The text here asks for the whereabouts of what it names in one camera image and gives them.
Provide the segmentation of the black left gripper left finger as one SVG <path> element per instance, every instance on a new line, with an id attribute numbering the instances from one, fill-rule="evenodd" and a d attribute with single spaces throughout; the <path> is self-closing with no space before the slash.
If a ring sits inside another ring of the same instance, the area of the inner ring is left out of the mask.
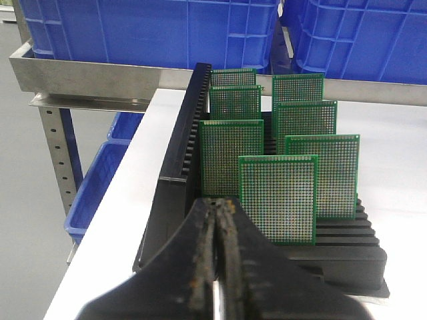
<path id="1" fill-rule="evenodd" d="M 215 217 L 197 199 L 161 251 L 121 285 L 87 303 L 78 319 L 213 319 Z"/>

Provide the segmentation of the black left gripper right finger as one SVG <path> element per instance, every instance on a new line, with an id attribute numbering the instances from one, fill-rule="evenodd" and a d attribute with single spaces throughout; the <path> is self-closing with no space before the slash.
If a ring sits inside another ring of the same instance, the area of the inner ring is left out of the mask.
<path id="1" fill-rule="evenodd" d="M 356 300 L 293 264 L 235 198 L 213 201 L 226 319 L 370 319 Z"/>

